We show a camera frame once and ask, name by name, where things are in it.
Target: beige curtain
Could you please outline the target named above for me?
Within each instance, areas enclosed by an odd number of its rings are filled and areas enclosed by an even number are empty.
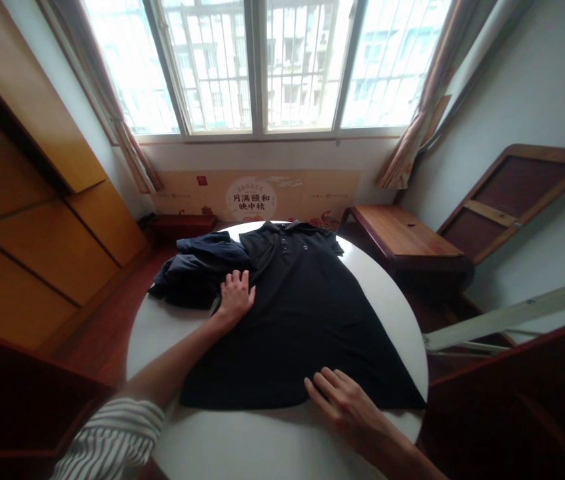
[[[89,18],[81,0],[39,0],[43,12],[50,20],[53,16],[56,30],[63,34],[61,46],[72,52],[72,62],[78,62],[74,68],[80,68],[84,75],[84,87],[89,88],[91,100],[96,101],[99,109],[105,113],[115,139],[117,140],[125,161],[131,170],[136,186],[141,193],[154,193],[163,188],[157,173],[134,138],[125,121],[125,116],[118,102],[107,66],[103,61],[100,47],[89,24]]]
[[[418,148],[429,127],[434,108],[445,94],[455,71],[476,40],[497,0],[453,0],[431,68],[424,81],[416,115],[382,166],[376,185],[406,189]]]

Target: wooden wardrobe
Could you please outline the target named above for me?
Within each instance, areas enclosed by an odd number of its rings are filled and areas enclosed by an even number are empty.
[[[0,2],[0,339],[52,353],[148,252]]]

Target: wooden stool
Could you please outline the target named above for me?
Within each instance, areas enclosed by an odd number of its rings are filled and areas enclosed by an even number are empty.
[[[379,263],[399,286],[447,298],[473,280],[474,265],[466,255],[402,207],[355,205],[344,211],[339,233],[347,230],[350,216],[373,241]]]

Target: white table top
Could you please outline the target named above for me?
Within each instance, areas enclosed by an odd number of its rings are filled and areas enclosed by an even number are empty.
[[[228,228],[231,237],[264,222]],[[423,399],[428,370],[416,317],[391,277],[366,253],[338,238],[342,262],[358,279]],[[186,337],[209,318],[147,295],[136,315],[127,351],[127,378]],[[386,411],[416,441],[424,411]],[[338,438],[316,407],[259,411],[203,411],[177,405],[167,412],[153,452],[171,480],[189,479],[362,479],[380,474]]]

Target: window sill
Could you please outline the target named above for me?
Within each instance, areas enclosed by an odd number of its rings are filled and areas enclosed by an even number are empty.
[[[340,139],[374,139],[399,138],[406,129],[404,127],[367,127],[341,129],[340,131],[305,131],[305,132],[274,132],[256,135],[254,133],[223,133],[205,135],[181,135],[169,133],[165,135],[136,135],[140,145],[157,143],[270,143],[292,141],[332,141]]]

